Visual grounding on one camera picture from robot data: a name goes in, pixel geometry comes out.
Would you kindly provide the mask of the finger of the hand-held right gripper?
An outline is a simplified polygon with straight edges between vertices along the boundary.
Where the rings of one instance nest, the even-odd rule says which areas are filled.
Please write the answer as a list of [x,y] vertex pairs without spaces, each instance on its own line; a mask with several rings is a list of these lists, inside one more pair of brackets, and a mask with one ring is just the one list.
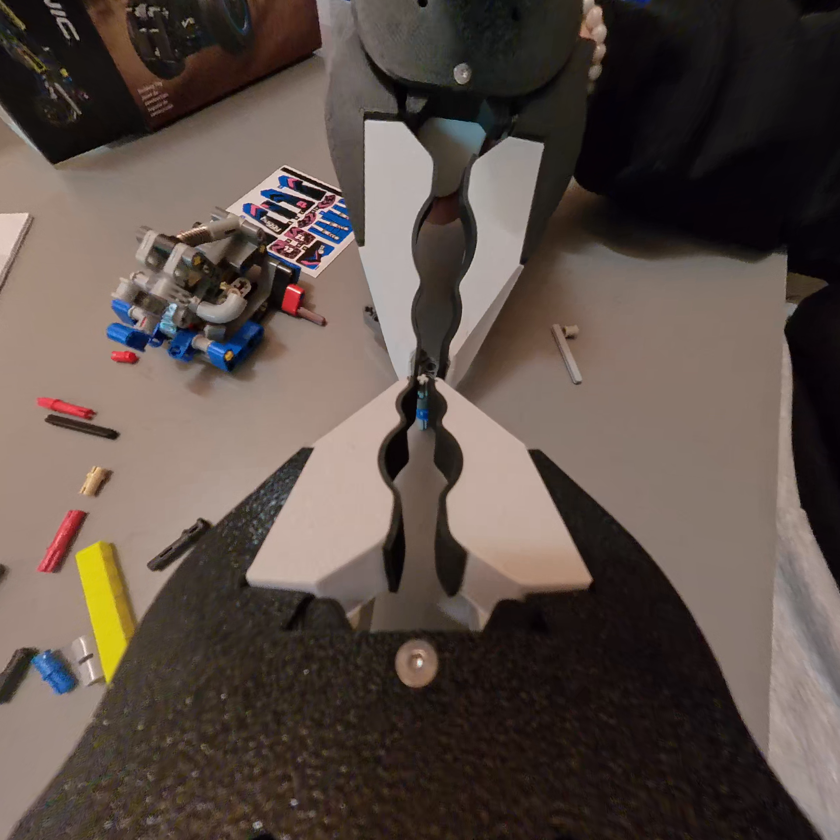
[[413,306],[420,278],[417,219],[431,195],[434,162],[403,122],[364,123],[364,242],[361,261],[397,377],[414,370]]
[[474,161],[482,133],[430,133],[434,192],[456,190],[462,175],[470,227],[429,228],[429,353],[460,382],[522,273],[521,254],[543,145],[506,138]]

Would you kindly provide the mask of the white plastic pin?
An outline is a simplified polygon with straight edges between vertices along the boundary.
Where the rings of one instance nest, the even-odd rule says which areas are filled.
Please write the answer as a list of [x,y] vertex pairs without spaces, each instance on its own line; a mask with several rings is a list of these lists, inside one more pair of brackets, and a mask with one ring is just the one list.
[[98,646],[92,635],[78,636],[70,643],[70,662],[84,687],[107,684]]

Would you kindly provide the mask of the black plastic connector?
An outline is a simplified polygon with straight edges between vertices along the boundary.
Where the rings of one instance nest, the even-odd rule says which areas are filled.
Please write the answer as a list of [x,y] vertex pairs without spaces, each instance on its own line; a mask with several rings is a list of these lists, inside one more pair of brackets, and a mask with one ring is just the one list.
[[13,652],[1,673],[0,703],[2,705],[11,702],[15,697],[26,678],[33,658],[38,653],[35,647],[20,647]]

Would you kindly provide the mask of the red plastic axle pin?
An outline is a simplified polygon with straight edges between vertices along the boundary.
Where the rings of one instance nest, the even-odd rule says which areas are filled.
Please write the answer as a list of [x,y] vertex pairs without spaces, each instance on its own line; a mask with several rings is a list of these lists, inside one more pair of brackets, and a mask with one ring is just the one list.
[[78,418],[84,421],[92,420],[97,414],[97,412],[92,408],[64,402],[53,397],[37,397],[36,405],[44,408],[48,412]]

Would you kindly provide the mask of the blue plastic pin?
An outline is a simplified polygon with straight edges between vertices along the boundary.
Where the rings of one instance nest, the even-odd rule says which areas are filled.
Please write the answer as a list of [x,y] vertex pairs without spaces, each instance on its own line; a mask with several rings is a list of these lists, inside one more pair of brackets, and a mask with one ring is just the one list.
[[59,651],[38,652],[30,664],[54,695],[66,695],[77,687],[77,678]]

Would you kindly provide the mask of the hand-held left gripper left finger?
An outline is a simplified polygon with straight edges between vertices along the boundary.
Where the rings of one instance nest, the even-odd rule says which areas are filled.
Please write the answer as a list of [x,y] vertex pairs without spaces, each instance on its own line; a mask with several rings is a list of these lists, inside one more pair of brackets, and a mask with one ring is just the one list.
[[379,465],[397,428],[397,398],[382,394],[318,439],[246,573],[251,587],[325,599],[373,599],[388,589],[383,549],[394,496]]

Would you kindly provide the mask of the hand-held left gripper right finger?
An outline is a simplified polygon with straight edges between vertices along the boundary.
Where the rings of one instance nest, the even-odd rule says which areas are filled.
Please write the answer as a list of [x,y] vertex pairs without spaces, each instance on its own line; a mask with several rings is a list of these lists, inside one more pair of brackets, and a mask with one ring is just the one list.
[[429,386],[438,500],[435,568],[446,601],[582,591],[592,575],[526,446],[444,382]]

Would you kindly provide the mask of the light grey plastic axle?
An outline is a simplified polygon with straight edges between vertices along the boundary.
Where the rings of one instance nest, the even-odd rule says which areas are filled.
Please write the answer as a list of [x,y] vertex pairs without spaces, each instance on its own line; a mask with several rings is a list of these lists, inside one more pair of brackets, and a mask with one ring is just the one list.
[[574,358],[574,355],[573,355],[572,349],[571,349],[571,342],[574,341],[574,340],[567,340],[564,337],[564,335],[561,331],[562,326],[563,325],[558,324],[558,323],[555,323],[555,324],[552,325],[551,333],[552,333],[552,336],[553,336],[553,340],[556,344],[556,347],[557,347],[558,351],[560,352],[561,358],[563,360],[563,364],[564,364],[565,369],[567,370],[567,372],[570,376],[571,382],[574,385],[579,385],[579,384],[582,383],[583,380],[582,380],[581,370],[580,370],[579,365],[577,364],[577,362]]

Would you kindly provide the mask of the blue and pink sticker sheet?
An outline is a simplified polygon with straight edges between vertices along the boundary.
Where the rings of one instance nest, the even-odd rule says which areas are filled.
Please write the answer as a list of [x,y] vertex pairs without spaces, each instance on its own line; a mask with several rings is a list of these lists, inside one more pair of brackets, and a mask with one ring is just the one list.
[[227,210],[267,235],[272,256],[311,279],[320,277],[354,241],[341,190],[288,165]]

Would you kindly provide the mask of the yellow plastic beam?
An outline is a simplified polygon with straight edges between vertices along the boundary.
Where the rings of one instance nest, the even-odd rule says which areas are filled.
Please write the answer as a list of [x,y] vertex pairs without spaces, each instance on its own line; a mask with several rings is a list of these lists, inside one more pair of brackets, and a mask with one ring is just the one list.
[[76,563],[103,678],[110,685],[134,634],[133,609],[112,543],[97,541],[79,550]]

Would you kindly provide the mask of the black toy set box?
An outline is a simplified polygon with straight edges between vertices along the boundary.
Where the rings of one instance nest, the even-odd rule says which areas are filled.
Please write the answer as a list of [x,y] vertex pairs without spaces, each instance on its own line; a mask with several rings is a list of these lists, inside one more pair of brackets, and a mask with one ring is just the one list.
[[313,55],[315,1],[1,2],[2,115],[51,164]]

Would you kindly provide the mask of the person's right forearm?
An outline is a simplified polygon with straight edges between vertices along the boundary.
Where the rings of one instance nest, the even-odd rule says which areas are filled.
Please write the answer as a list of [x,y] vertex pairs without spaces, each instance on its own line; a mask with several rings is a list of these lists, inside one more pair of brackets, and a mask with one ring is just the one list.
[[627,211],[838,278],[838,2],[601,2],[575,178]]

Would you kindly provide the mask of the white buggy picture booklet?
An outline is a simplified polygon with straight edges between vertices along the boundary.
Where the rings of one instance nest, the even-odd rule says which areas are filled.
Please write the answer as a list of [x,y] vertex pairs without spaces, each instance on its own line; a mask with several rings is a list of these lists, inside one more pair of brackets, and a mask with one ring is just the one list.
[[33,223],[30,213],[1,213],[1,289]]

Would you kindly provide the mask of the long red plastic pin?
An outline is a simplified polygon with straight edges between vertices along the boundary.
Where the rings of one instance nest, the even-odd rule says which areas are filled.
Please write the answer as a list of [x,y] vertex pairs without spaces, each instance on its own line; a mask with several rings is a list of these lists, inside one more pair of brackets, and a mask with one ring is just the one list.
[[60,570],[87,516],[86,511],[78,509],[69,510],[65,514],[43,559],[38,564],[37,572],[52,574]]

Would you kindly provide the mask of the toy buggy chassis assembly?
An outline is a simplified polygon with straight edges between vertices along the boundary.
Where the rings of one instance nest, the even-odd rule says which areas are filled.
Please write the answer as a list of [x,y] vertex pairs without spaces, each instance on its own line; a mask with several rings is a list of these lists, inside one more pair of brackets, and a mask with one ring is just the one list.
[[300,271],[271,255],[267,235],[244,217],[217,208],[177,234],[141,227],[136,238],[138,269],[113,292],[107,328],[121,350],[164,348],[175,361],[232,373],[261,345],[269,312],[327,324],[308,307]]

